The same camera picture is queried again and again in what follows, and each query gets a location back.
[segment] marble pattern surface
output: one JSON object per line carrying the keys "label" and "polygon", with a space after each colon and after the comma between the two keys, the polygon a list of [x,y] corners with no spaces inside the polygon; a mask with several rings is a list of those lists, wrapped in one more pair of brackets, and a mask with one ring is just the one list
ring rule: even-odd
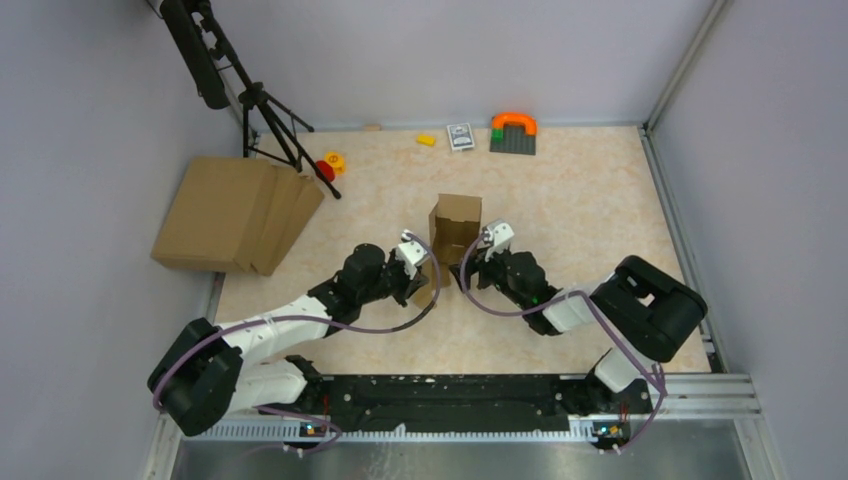
{"label": "marble pattern surface", "polygon": [[[436,146],[417,144],[421,133],[434,135]],[[489,153],[488,134],[475,130],[477,149],[457,153],[445,130],[300,135],[316,159],[330,150],[344,155],[347,173],[334,182],[344,197],[327,194],[273,276],[227,275],[216,321],[294,300],[329,278],[359,243],[388,250],[404,228],[427,238],[438,193],[482,197],[483,223],[510,222],[513,250],[532,251],[555,286],[600,281],[630,254],[681,278],[635,127],[540,128],[536,156]],[[270,135],[260,148],[282,154]],[[493,308],[515,309],[493,289],[475,294]],[[363,308],[356,325],[390,327],[418,311],[377,302]],[[414,328],[391,335],[343,331],[286,354],[313,360],[325,374],[579,373],[611,345],[597,325],[538,336],[520,318],[477,310],[451,286]],[[666,370],[709,370],[697,331]]]}

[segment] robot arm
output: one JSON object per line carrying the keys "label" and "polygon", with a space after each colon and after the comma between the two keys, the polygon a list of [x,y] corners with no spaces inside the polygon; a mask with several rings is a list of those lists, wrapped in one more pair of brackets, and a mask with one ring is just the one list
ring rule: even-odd
{"label": "robot arm", "polygon": [[[707,305],[698,293],[637,256],[625,258],[589,298],[557,289],[547,282],[532,253],[510,250],[513,236],[503,220],[484,227],[485,247],[466,265],[465,283],[470,285],[471,275],[477,273],[478,289],[494,285],[522,311],[535,310],[523,319],[540,335],[559,335],[594,323],[587,304],[592,302],[618,328],[637,361],[649,368],[670,361],[706,316]],[[458,266],[451,272],[459,283]],[[553,302],[558,297],[564,299]],[[547,307],[535,308],[546,303]],[[589,375],[614,393],[640,376],[619,348],[604,355]]]}
{"label": "robot arm", "polygon": [[[154,392],[176,361],[219,330],[238,329],[197,352],[165,385],[160,401],[186,435],[197,435],[230,412],[268,403],[294,403],[306,388],[308,364],[259,363],[307,340],[325,338],[350,325],[366,303],[389,296],[401,306],[427,279],[421,274],[426,250],[405,231],[388,260],[376,245],[362,244],[332,278],[280,308],[213,327],[206,319],[189,323],[148,379]],[[275,317],[308,316],[319,321],[275,322]]]}

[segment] yellow toy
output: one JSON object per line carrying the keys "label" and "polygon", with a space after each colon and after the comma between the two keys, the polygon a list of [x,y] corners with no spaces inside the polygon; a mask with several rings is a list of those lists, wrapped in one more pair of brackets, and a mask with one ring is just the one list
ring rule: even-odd
{"label": "yellow toy", "polygon": [[431,137],[430,135],[418,135],[418,143],[432,147],[436,144],[436,137]]}
{"label": "yellow toy", "polygon": [[336,152],[327,152],[327,154],[324,155],[324,161],[333,167],[333,173],[336,175],[341,175],[347,171],[344,163],[344,157]]}

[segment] red object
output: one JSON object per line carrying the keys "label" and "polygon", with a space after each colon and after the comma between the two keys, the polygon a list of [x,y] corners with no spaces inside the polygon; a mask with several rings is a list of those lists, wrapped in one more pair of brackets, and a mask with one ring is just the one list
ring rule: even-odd
{"label": "red object", "polygon": [[332,182],[336,179],[336,173],[333,171],[333,167],[331,167],[329,163],[325,162],[324,160],[318,160],[317,162],[315,162],[315,166],[317,166],[318,169],[321,170],[321,173],[323,173],[324,176],[327,177],[327,180]]}

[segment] flattened cardboard box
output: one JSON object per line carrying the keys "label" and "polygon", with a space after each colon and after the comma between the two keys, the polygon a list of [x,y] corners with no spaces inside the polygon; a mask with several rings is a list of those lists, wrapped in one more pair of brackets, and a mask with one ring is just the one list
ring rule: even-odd
{"label": "flattened cardboard box", "polygon": [[274,180],[274,169],[264,159],[195,158],[151,256],[170,268],[249,271]]}
{"label": "flattened cardboard box", "polygon": [[[480,218],[483,214],[483,199],[466,195],[439,194],[439,201],[430,211],[430,245],[439,260],[442,288],[451,284],[449,265],[462,261],[462,255],[480,234]],[[430,303],[435,287],[433,265],[428,262],[422,272],[430,283],[421,287],[412,296],[420,308]]]}
{"label": "flattened cardboard box", "polygon": [[266,276],[274,273],[324,200],[312,178],[301,177],[290,167],[273,169],[274,195],[251,261],[253,270]]}

